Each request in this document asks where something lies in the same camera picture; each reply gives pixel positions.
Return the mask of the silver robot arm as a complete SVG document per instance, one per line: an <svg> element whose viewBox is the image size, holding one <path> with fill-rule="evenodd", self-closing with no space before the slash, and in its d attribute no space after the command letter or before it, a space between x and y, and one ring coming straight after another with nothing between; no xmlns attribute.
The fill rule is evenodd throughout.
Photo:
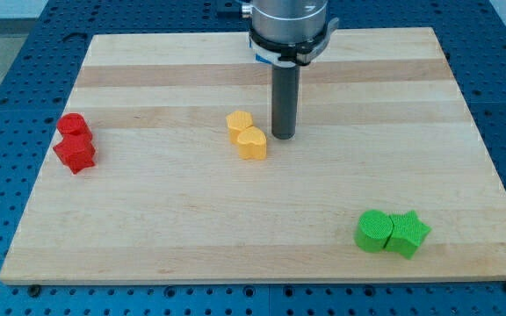
<svg viewBox="0 0 506 316"><path fill-rule="evenodd" d="M326 25L328 0L250 0L251 28L262 39L295 44L312 39Z"/></svg>

